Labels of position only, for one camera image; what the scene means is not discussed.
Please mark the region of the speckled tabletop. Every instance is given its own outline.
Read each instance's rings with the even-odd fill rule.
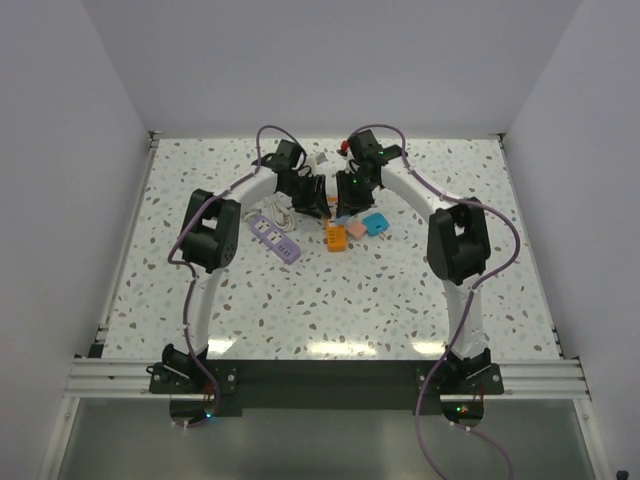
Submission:
[[[382,139],[383,144],[389,140]],[[265,153],[277,140],[263,141]],[[328,177],[343,168],[340,139],[302,139],[309,153],[327,152]],[[410,140],[412,162],[447,190],[475,195],[521,220],[496,140]],[[103,358],[159,358],[180,332],[189,273],[166,262],[187,201],[197,188],[219,191],[250,170],[253,139],[160,141],[109,315]],[[328,178],[328,194],[335,180]],[[426,263],[426,224],[384,190],[377,207],[391,227],[386,239],[352,241],[330,253],[320,221],[296,214],[289,236],[302,256],[285,265],[259,244],[243,222],[235,259],[213,305],[209,357],[254,359],[436,358],[448,335],[442,282]],[[488,217],[492,256],[502,263],[513,245],[509,230]],[[484,327],[500,359],[557,359],[558,349],[529,245],[518,263],[482,291]]]

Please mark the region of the orange box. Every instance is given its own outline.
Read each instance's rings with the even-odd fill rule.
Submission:
[[[327,233],[327,248],[330,252],[344,252],[347,249],[347,232],[344,225],[336,225],[336,197],[327,198],[331,209],[331,218],[324,219],[324,228]]]

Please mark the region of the power strip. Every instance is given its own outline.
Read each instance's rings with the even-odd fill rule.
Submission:
[[[264,215],[256,216],[249,225],[254,235],[287,265],[300,258],[300,247],[296,242]]]

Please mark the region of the pink object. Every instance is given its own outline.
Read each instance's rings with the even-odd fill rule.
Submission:
[[[347,227],[347,235],[355,240],[360,240],[367,233],[367,227],[363,223],[355,221]]]

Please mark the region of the gray wall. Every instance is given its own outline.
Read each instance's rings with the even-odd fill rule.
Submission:
[[[148,129],[505,132],[579,0],[83,0]]]
[[[79,1],[3,2],[0,63],[0,476],[29,480],[95,333],[147,142]]]
[[[640,474],[640,3],[584,0],[507,136],[560,339],[617,468]]]

